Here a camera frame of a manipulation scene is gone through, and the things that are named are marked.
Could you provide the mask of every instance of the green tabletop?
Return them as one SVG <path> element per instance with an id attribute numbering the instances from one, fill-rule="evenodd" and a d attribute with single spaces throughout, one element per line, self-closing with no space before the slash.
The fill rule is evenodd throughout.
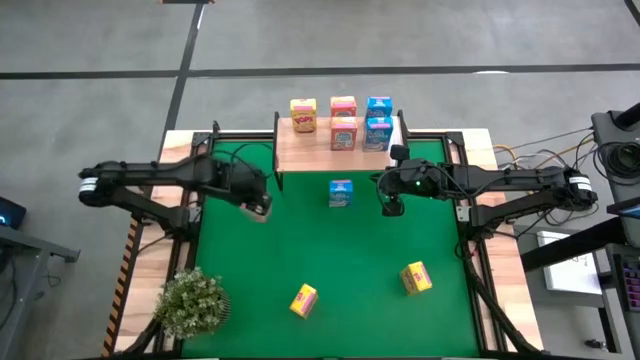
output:
<path id="1" fill-rule="evenodd" d="M 444 161 L 440 141 L 409 145 L 412 157 Z M 271 173 L 267 148 L 247 146 L 239 155 Z M 466 279 L 453 252 L 452 203 L 405 196 L 404 216 L 383 217 L 369 175 L 287 173 L 283 192 L 272 176 L 266 224 L 208 199 L 196 265 L 223 277 L 232 313 L 215 334 L 185 341 L 183 356 L 477 356 Z M 335 179 L 353 181 L 351 206 L 329 208 Z M 399 273 L 415 261 L 425 264 L 433 287 L 407 296 Z M 306 320 L 289 310 L 303 283 L 318 291 Z"/>

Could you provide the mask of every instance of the potted plant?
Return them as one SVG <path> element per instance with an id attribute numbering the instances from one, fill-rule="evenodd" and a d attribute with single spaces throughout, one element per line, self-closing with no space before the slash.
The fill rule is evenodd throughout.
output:
<path id="1" fill-rule="evenodd" d="M 205 276 L 200 268 L 181 270 L 164 286 L 155 316 L 165 332 L 178 339 L 213 333 L 229 319 L 231 302 L 220 277 Z"/>

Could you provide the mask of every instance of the gray concrete floor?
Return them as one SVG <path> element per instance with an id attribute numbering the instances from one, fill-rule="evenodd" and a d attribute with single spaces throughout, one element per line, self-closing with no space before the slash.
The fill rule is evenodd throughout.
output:
<path id="1" fill-rule="evenodd" d="M 194 6 L 153 0 L 4 0 L 0 72 L 175 70 Z M 622 0 L 220 0 L 206 7 L 192 69 L 554 65 L 639 62 L 640 27 Z M 394 97 L 413 128 L 489 128 L 515 145 L 590 125 L 640 99 L 640 72 L 189 79 L 177 129 L 268 129 L 293 97 Z M 24 359 L 96 356 L 105 335 L 128 214 L 77 201 L 77 172 L 157 156 L 174 79 L 0 81 L 0 195 L 29 209 L 24 230 L 82 249 L 51 262 L 62 284 L 37 302 Z M 562 150 L 584 134 L 544 147 Z M 520 149 L 534 152 L 542 146 Z M 500 154 L 499 161 L 505 161 Z M 608 186 L 593 171 L 603 204 Z M 604 210 L 568 226 L 607 218 Z M 547 350 L 600 337 L 591 309 L 536 305 Z"/>

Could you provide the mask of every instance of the yellow and black hazard tape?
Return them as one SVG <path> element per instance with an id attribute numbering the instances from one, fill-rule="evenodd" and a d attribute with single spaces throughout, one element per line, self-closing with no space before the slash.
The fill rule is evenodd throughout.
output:
<path id="1" fill-rule="evenodd" d="M 129 282 L 131 280 L 131 274 L 133 273 L 133 265 L 135 262 L 135 258 L 132 256 L 133 247 L 136 241 L 140 239 L 141 234 L 142 226 L 139 226 L 139 222 L 136 219 L 131 218 L 129 233 L 127 234 L 127 243 L 124 247 L 122 263 L 120 264 L 120 273 L 118 274 L 113 302 L 111 303 L 111 313 L 109 314 L 109 323 L 107 325 L 107 336 L 102 345 L 102 356 L 109 356 L 113 354 L 115 349 L 120 321 L 122 320 L 122 310 L 124 309 L 126 294 L 129 289 Z"/>

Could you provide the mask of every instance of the juice box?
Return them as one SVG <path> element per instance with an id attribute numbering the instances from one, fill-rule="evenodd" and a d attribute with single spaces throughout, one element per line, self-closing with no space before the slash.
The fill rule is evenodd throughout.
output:
<path id="1" fill-rule="evenodd" d="M 316 130 L 316 99 L 293 99 L 290 108 L 293 129 L 296 132 Z"/>
<path id="2" fill-rule="evenodd" d="M 400 278 L 402 278 L 404 287 L 407 289 L 409 295 L 431 289 L 433 286 L 422 261 L 409 264 L 400 272 Z"/>
<path id="3" fill-rule="evenodd" d="M 369 96 L 367 99 L 367 117 L 391 116 L 393 104 L 390 96 Z"/>
<path id="4" fill-rule="evenodd" d="M 331 150 L 353 150 L 357 132 L 355 117 L 331 118 Z"/>
<path id="5" fill-rule="evenodd" d="M 309 313 L 311 313 L 311 309 L 313 305 L 315 305 L 316 300 L 318 300 L 318 292 L 316 289 L 307 284 L 303 284 L 298 295 L 296 295 L 291 306 L 289 306 L 289 309 L 306 319 Z"/>
<path id="6" fill-rule="evenodd" d="M 353 96 L 331 97 L 331 116 L 356 116 L 357 108 Z"/>
<path id="7" fill-rule="evenodd" d="M 349 206 L 353 201 L 353 182 L 351 180 L 329 181 L 329 207 Z"/>
<path id="8" fill-rule="evenodd" d="M 391 116 L 367 118 L 364 124 L 362 151 L 387 151 L 393 133 Z"/>

